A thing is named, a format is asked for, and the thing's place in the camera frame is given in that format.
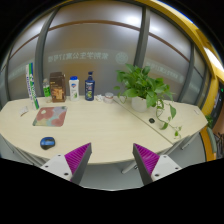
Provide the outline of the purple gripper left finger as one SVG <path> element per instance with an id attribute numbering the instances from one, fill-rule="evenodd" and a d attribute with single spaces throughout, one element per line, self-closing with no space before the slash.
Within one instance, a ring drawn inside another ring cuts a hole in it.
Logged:
<path id="1" fill-rule="evenodd" d="M 91 153 L 91 144 L 87 143 L 65 155 L 57 154 L 42 165 L 41 168 L 49 173 L 79 185 Z"/>

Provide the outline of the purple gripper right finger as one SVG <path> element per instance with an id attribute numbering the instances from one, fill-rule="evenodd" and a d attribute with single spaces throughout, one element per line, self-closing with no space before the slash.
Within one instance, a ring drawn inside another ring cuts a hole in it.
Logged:
<path id="1" fill-rule="evenodd" d="M 133 155 L 144 185 L 181 170 L 168 155 L 158 155 L 136 143 L 133 144 Z"/>

